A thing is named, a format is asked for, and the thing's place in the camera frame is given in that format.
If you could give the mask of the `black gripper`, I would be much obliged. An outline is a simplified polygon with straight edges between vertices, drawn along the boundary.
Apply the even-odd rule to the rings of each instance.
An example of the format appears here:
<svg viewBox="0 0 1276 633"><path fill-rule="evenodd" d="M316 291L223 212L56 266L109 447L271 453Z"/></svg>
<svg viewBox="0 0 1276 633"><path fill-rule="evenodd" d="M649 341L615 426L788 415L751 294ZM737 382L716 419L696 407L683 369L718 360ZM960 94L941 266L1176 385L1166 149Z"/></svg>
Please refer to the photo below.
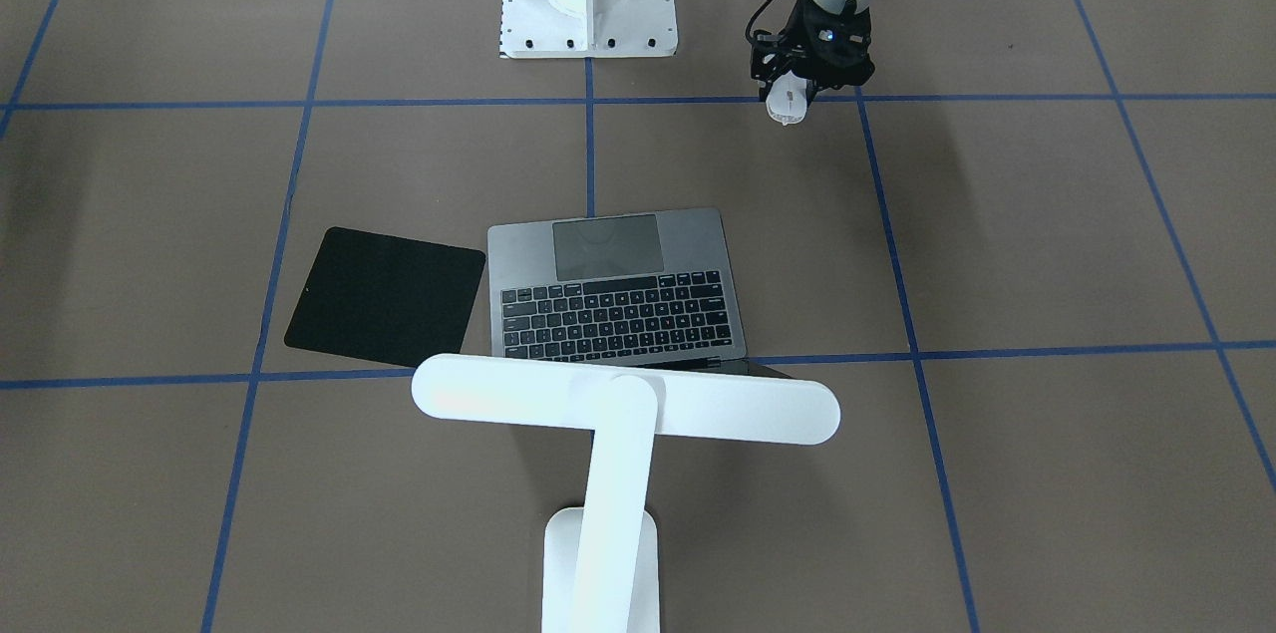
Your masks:
<svg viewBox="0 0 1276 633"><path fill-rule="evenodd" d="M843 3L832 14L812 0L798 0L780 31L749 29L752 79L760 84L760 101L771 94L783 75L803 80L803 94L814 100L817 92L864 86L875 73L869 47L872 11L856 10L856 3Z"/></svg>

